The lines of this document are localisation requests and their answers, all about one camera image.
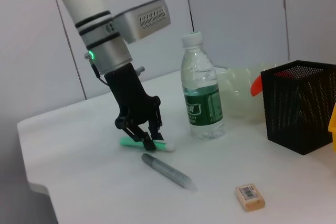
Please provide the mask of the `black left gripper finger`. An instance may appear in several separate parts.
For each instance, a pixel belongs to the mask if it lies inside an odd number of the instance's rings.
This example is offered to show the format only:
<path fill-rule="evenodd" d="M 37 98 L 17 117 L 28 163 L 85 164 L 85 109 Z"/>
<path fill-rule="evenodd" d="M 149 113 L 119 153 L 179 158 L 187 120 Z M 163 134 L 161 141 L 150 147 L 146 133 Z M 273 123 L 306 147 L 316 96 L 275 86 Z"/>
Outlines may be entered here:
<path fill-rule="evenodd" d="M 155 106 L 149 118 L 149 130 L 151 133 L 152 140 L 160 140 L 160 141 L 164 140 L 162 134 L 160 133 L 161 126 L 162 126 L 162 119 L 160 109 L 158 106 Z"/>
<path fill-rule="evenodd" d="M 117 118 L 115 125 L 123 130 L 134 142 L 141 142 L 147 151 L 155 151 L 156 146 L 147 132 L 144 132 L 133 120 L 126 118 Z"/>

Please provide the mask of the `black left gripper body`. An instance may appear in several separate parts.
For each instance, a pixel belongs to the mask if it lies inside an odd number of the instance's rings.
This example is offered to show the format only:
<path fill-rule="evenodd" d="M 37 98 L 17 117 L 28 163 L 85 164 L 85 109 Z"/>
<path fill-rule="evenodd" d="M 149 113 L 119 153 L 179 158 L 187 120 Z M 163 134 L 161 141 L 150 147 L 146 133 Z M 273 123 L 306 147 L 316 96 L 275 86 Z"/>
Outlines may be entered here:
<path fill-rule="evenodd" d="M 161 126 L 160 99 L 149 96 L 131 63 L 106 73 L 104 78 L 119 105 L 116 127 L 130 127 L 153 122 Z"/>

